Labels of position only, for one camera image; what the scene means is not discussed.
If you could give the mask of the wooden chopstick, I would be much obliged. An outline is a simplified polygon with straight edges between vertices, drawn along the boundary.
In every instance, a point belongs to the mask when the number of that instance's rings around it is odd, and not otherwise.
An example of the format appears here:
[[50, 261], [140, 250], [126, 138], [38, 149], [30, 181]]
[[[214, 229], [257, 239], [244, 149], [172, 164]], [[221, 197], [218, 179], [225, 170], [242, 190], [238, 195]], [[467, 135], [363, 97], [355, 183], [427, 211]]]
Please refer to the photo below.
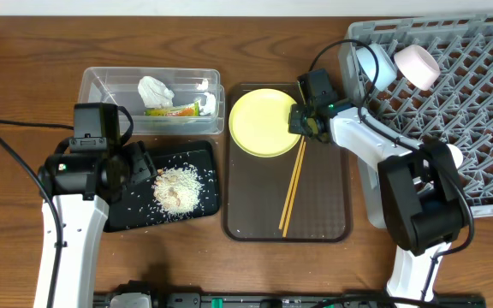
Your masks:
[[292, 217], [292, 212], [293, 212], [293, 208], [294, 208], [294, 201], [295, 201], [295, 196], [296, 196], [296, 192], [297, 192], [297, 187], [299, 185], [299, 181], [300, 181], [300, 174], [301, 174], [301, 169], [302, 169], [302, 163], [303, 163], [303, 160], [304, 160], [304, 156], [305, 156], [305, 152], [306, 152], [306, 141], [304, 140], [304, 143], [303, 143], [303, 152], [302, 152], [302, 155], [300, 157], [300, 165], [298, 167], [298, 172], [297, 172], [297, 175], [296, 175], [296, 178], [295, 178], [295, 182], [294, 182], [294, 187], [293, 187], [293, 192], [292, 192], [292, 198], [290, 199], [290, 204], [288, 206], [288, 215], [287, 215], [287, 218], [285, 220], [285, 224], [284, 224], [284, 227], [283, 227], [283, 230], [282, 230], [282, 237], [283, 238], [286, 238], [287, 235], [288, 235], [288, 229], [289, 229], [289, 224], [290, 224], [290, 221], [291, 221], [291, 217]]
[[282, 215], [281, 215], [281, 219], [280, 219], [280, 222], [279, 222], [279, 229], [280, 230], [283, 230], [283, 227], [284, 227], [284, 224], [285, 224], [285, 220], [287, 218], [287, 213], [288, 213], [288, 206], [290, 204], [290, 199], [292, 198], [292, 192], [293, 192], [293, 187], [294, 187], [294, 182], [295, 182], [295, 178], [296, 178], [296, 175], [297, 175], [297, 170], [298, 170], [298, 167], [300, 165], [300, 157], [302, 155], [302, 152], [303, 152], [303, 143], [304, 143], [304, 137], [301, 137], [300, 138], [300, 145], [299, 145], [299, 150], [298, 150], [298, 153], [296, 155], [296, 158], [295, 158], [295, 162], [294, 162], [294, 168], [293, 168], [293, 172], [292, 172], [292, 175], [291, 175], [291, 178], [290, 178], [290, 182], [289, 182], [289, 185], [288, 185], [288, 191], [287, 191], [287, 195], [286, 195], [286, 198], [285, 198], [285, 203], [284, 203], [284, 206], [283, 206], [283, 209], [282, 209]]

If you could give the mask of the rice and nutshell pile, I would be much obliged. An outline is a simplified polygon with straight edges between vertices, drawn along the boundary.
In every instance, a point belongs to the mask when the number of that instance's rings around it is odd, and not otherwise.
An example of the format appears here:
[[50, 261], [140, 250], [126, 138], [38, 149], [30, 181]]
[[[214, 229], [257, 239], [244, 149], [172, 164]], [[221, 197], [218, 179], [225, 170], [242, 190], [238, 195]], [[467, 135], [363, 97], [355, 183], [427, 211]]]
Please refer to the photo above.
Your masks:
[[199, 206], [202, 187], [198, 170], [192, 164], [158, 169], [153, 197], [165, 214], [188, 214]]

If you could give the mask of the yellow plate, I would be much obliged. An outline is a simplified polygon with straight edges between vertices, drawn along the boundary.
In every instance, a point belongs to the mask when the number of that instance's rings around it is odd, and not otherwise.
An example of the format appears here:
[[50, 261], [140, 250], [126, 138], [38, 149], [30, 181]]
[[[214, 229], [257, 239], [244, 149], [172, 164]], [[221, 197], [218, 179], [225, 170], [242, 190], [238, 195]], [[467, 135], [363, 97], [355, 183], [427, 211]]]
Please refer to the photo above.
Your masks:
[[277, 157], [295, 147], [298, 134], [288, 131], [295, 100], [285, 92], [263, 88], [241, 96], [229, 114], [233, 141], [255, 157]]

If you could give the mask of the green snack wrapper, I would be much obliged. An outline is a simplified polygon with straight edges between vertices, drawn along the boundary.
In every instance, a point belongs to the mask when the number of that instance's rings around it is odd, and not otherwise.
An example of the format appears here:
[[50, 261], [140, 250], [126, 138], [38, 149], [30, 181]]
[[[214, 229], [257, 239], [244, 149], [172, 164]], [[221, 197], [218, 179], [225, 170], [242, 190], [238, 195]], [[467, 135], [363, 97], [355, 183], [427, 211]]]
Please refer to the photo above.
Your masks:
[[163, 109], [147, 109], [146, 116], [199, 116], [199, 104], [185, 104]]

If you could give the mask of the small white tissue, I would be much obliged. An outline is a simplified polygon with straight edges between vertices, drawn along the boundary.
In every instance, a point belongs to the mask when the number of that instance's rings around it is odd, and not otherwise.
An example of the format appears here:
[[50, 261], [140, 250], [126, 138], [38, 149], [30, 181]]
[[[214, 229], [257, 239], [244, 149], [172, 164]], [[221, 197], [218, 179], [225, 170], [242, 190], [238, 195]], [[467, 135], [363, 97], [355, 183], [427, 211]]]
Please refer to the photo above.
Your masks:
[[216, 97], [210, 92], [205, 92], [204, 96], [199, 103], [199, 114], [201, 116], [211, 116], [216, 110]]

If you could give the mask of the light blue bowl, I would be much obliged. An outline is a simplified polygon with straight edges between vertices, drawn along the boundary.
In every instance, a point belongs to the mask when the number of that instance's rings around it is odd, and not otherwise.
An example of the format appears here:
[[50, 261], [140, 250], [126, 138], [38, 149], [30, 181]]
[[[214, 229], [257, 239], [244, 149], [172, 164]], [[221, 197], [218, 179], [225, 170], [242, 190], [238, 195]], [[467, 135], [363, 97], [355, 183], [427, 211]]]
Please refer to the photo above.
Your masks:
[[375, 81], [375, 87], [384, 91], [396, 79], [397, 68], [380, 44], [373, 43], [369, 47], [372, 52], [366, 47], [356, 50], [357, 60], [369, 80]]

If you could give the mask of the white rice bowl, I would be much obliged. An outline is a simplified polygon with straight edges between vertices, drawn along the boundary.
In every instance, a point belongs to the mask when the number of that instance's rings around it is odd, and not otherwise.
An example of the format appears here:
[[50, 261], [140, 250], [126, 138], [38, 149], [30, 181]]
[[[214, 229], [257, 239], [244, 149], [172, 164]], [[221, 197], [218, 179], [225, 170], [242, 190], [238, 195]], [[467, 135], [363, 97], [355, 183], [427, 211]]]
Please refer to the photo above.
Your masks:
[[395, 53], [394, 60], [407, 80], [422, 91], [428, 91], [441, 73], [431, 54], [416, 44]]

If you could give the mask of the white cup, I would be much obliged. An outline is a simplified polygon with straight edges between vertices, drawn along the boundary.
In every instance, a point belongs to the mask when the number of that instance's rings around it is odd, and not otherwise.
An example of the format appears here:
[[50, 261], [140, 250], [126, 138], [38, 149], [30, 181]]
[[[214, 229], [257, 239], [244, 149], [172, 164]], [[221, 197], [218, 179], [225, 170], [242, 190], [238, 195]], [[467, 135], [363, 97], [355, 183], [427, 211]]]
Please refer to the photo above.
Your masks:
[[450, 150], [450, 153], [454, 160], [454, 165], [458, 169], [463, 164], [464, 161], [463, 154], [461, 150], [455, 145], [447, 144], [447, 147]]

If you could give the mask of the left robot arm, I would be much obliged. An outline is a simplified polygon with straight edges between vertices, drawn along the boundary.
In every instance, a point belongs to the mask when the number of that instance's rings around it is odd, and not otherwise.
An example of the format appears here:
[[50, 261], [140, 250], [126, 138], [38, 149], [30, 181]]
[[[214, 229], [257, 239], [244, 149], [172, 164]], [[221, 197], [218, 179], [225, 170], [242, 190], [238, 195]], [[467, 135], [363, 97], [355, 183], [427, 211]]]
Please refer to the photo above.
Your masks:
[[45, 198], [35, 306], [92, 306], [101, 235], [149, 223], [140, 185], [156, 173], [141, 141], [71, 138], [47, 158], [34, 177]]

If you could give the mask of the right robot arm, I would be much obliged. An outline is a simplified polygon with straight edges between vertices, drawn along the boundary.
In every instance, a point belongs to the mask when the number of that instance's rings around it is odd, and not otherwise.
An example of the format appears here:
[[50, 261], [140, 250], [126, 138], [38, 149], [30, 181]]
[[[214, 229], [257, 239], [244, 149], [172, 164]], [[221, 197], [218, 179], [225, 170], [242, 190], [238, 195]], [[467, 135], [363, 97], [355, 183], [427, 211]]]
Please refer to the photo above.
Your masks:
[[339, 145], [374, 171], [377, 205], [397, 245], [386, 292], [414, 303], [433, 301], [443, 258], [465, 250], [474, 236], [458, 174], [460, 150], [440, 140], [404, 138], [348, 101], [295, 104], [288, 130]]

